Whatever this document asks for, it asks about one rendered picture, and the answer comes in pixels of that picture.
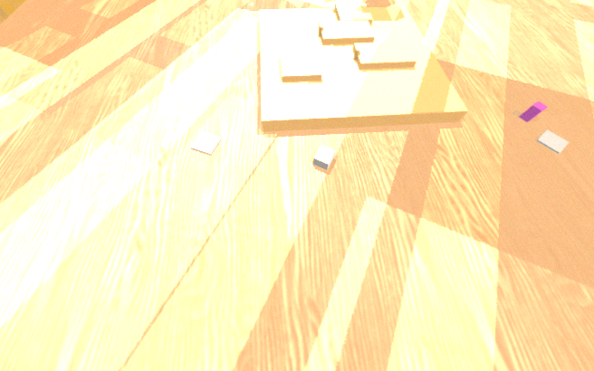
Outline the white flat square tile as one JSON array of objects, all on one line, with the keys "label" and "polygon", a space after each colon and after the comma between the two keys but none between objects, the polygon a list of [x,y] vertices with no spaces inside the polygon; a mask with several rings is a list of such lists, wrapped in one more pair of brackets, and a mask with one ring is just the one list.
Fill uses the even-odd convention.
[{"label": "white flat square tile", "polygon": [[220,140],[220,137],[202,131],[191,148],[211,155]]},{"label": "white flat square tile", "polygon": [[558,155],[569,143],[569,141],[561,138],[548,129],[536,140],[536,142],[547,147]]}]

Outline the white cube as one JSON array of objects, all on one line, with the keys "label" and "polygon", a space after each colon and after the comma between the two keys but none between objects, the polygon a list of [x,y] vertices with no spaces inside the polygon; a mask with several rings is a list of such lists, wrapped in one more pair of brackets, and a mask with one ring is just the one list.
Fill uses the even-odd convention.
[{"label": "white cube", "polygon": [[321,145],[313,159],[313,165],[328,170],[335,152],[336,150]]}]

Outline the white puzzle board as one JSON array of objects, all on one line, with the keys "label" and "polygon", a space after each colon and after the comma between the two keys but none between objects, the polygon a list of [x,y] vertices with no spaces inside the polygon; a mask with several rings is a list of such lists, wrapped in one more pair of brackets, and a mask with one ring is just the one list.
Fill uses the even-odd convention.
[{"label": "white puzzle board", "polygon": [[459,122],[468,112],[405,6],[261,9],[263,132]]}]

